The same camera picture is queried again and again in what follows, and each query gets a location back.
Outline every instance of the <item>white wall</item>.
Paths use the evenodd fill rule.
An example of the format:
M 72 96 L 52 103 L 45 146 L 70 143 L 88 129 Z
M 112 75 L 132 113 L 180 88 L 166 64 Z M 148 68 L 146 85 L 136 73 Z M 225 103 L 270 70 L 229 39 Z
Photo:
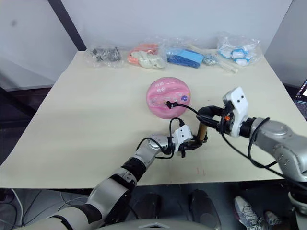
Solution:
M 0 85 L 52 86 L 77 49 L 46 0 L 0 1 Z
M 307 1 L 294 0 L 265 57 L 283 83 L 300 87 L 307 78 Z
M 62 0 L 88 46 L 101 40 L 133 45 L 149 36 L 200 38 L 216 47 L 218 31 L 273 39 L 291 0 Z

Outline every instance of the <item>blue object in plastic bag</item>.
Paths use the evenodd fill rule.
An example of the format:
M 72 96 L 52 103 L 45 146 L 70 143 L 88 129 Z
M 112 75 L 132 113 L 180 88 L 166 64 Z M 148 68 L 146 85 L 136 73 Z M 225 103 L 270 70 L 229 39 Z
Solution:
M 198 68 L 203 60 L 203 55 L 188 49 L 168 49 L 167 61 L 173 64 Z

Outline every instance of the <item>sneaker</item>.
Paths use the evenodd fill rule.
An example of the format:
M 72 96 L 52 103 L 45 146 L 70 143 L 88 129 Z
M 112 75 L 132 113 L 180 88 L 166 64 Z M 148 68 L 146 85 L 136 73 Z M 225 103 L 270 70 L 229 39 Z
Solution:
M 265 221 L 252 209 L 251 205 L 239 195 L 235 197 L 236 217 L 247 230 L 266 229 Z
M 264 215 L 265 221 L 270 225 L 281 224 L 283 222 L 280 217 L 278 217 L 271 211 L 265 211 L 263 215 Z

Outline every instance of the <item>table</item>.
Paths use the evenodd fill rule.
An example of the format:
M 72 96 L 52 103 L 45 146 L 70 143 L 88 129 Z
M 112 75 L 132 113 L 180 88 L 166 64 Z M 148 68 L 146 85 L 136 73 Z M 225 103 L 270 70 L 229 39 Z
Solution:
M 239 68 L 237 74 L 202 65 L 193 69 L 169 65 L 166 70 L 89 68 L 78 52 L 55 83 L 7 160 L 0 167 L 0 187 L 92 188 L 135 152 L 143 137 L 168 133 L 169 120 L 147 108 L 149 85 L 161 77 L 182 79 L 191 90 L 190 106 L 223 106 L 222 96 L 241 86 L 251 117 L 270 117 L 306 135 L 307 123 L 270 65 Z M 198 121 L 191 111 L 182 118 L 196 133 Z M 254 167 L 234 152 L 213 129 L 201 148 L 171 160 L 156 159 L 139 185 L 228 182 L 278 179 Z M 248 140 L 229 140 L 247 151 Z M 273 158 L 254 146 L 262 163 Z

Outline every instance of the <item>pink ball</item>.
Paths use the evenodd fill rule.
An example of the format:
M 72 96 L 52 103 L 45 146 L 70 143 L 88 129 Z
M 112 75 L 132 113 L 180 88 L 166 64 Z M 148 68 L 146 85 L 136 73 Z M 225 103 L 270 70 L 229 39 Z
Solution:
M 154 81 L 146 94 L 146 102 L 150 111 L 163 119 L 181 116 L 186 110 L 179 106 L 169 109 L 165 104 L 167 101 L 189 105 L 190 98 L 190 90 L 186 83 L 171 77 Z

